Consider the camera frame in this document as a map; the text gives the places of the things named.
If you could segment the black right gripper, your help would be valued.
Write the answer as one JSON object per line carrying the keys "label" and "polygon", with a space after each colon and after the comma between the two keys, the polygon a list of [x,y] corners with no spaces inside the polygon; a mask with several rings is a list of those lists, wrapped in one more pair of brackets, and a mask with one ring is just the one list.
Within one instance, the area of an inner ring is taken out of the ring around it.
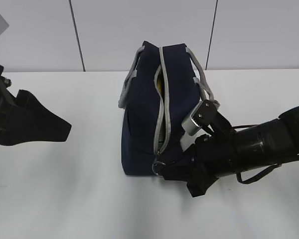
{"label": "black right gripper", "polygon": [[203,196],[219,178],[235,174],[235,156],[230,140],[201,135],[186,150],[181,144],[169,147],[161,175],[165,180],[187,182],[192,197]]}

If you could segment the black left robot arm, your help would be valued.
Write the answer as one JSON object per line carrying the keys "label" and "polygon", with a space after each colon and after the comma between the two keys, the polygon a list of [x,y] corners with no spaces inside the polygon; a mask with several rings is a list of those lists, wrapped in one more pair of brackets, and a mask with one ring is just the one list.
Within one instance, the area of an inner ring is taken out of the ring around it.
{"label": "black left robot arm", "polygon": [[34,141],[65,142],[72,125],[49,111],[31,92],[8,90],[11,80],[0,65],[0,145],[14,146]]}

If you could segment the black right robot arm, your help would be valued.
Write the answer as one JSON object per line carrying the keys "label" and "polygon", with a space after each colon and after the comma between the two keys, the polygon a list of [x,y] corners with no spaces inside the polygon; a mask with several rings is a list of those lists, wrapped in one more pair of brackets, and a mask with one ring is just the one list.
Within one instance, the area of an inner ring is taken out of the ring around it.
{"label": "black right robot arm", "polygon": [[283,164],[299,161],[299,106],[257,125],[232,126],[209,100],[182,123],[190,135],[204,135],[160,170],[165,180],[184,181],[193,197],[219,178],[236,175],[241,184],[259,181]]}

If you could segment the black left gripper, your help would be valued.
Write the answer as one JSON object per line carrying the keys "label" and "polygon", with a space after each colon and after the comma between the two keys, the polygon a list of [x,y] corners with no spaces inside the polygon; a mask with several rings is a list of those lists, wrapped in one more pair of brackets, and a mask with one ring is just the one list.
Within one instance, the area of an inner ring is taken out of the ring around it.
{"label": "black left gripper", "polygon": [[[13,146],[35,141],[65,142],[72,125],[48,110],[27,90],[19,90],[15,98],[8,91],[11,80],[2,73],[3,66],[0,65],[0,145]],[[31,127],[17,126],[17,106]]]}

